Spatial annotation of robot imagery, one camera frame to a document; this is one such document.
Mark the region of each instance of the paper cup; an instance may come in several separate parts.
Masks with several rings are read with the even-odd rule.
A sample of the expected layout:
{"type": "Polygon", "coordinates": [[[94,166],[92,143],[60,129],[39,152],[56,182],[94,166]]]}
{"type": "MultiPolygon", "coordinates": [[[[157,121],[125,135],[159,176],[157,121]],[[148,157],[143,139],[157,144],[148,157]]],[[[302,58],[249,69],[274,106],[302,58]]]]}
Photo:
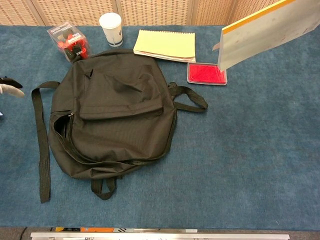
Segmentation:
{"type": "Polygon", "coordinates": [[[111,47],[118,47],[123,42],[121,22],[121,16],[115,12],[105,13],[99,19],[99,24],[111,47]]]}

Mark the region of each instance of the clear plastic container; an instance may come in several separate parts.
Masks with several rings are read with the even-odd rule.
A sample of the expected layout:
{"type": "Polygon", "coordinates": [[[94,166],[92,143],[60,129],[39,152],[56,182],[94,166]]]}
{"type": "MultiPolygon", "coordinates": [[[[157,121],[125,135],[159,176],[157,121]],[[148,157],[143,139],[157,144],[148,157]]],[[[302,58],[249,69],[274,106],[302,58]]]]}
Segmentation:
{"type": "Polygon", "coordinates": [[[190,84],[226,85],[227,72],[220,71],[217,64],[188,62],[187,81],[190,84]]]}
{"type": "Polygon", "coordinates": [[[86,36],[69,22],[53,27],[47,32],[70,63],[86,59],[91,55],[86,36]]]}

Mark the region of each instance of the yellow notepad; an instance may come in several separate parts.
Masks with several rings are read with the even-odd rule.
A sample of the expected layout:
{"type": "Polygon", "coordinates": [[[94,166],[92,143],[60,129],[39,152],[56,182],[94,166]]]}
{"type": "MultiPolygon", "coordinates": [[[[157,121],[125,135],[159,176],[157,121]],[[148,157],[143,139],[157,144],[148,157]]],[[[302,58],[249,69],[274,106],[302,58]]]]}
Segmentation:
{"type": "Polygon", "coordinates": [[[133,52],[160,59],[195,62],[196,34],[191,32],[139,30],[133,52]]]}

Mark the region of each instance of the black backpack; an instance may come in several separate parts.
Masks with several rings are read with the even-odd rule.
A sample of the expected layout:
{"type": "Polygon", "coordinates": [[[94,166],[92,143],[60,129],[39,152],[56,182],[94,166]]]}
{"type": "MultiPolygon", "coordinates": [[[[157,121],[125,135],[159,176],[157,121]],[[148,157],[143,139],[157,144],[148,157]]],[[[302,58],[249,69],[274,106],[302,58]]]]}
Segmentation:
{"type": "Polygon", "coordinates": [[[203,112],[206,101],[185,86],[169,86],[154,58],[110,50],[74,63],[61,83],[32,91],[40,152],[40,199],[50,198],[50,161],[41,88],[56,88],[48,141],[62,171],[91,179],[91,190],[109,199],[115,181],[169,152],[177,109],[203,112]],[[181,94],[199,107],[174,102],[181,94]],[[102,192],[106,180],[109,192],[102,192]]]}

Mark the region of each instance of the black strap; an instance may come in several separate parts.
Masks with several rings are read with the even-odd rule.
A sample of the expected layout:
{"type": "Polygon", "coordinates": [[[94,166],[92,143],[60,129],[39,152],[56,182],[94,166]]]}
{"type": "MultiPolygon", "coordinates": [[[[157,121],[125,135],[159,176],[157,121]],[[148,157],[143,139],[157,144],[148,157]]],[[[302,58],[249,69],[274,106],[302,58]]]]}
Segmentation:
{"type": "Polygon", "coordinates": [[[40,152],[39,175],[40,175],[40,200],[47,202],[50,198],[50,159],[47,129],[44,122],[44,108],[41,100],[40,89],[56,89],[59,86],[57,81],[47,81],[35,88],[32,93],[32,103],[35,114],[36,131],[40,152]]]}
{"type": "Polygon", "coordinates": [[[6,76],[5,77],[0,77],[0,84],[10,85],[10,86],[13,86],[13,87],[15,87],[17,89],[21,89],[22,88],[22,85],[19,82],[13,80],[12,78],[8,78],[6,76]]]}
{"type": "Polygon", "coordinates": [[[197,94],[195,91],[191,90],[190,88],[186,86],[178,86],[175,82],[171,82],[168,88],[169,88],[169,92],[171,94],[172,100],[174,100],[177,96],[181,94],[187,94],[187,96],[191,101],[199,105],[199,107],[197,107],[197,106],[186,105],[180,102],[174,102],[174,106],[177,109],[198,113],[198,112],[204,112],[208,108],[208,103],[205,101],[205,99],[199,94],[197,94]]]}
{"type": "Polygon", "coordinates": [[[116,190],[116,177],[106,179],[106,185],[108,186],[108,192],[102,192],[103,179],[91,180],[91,190],[102,200],[108,200],[114,194],[116,190]]]}

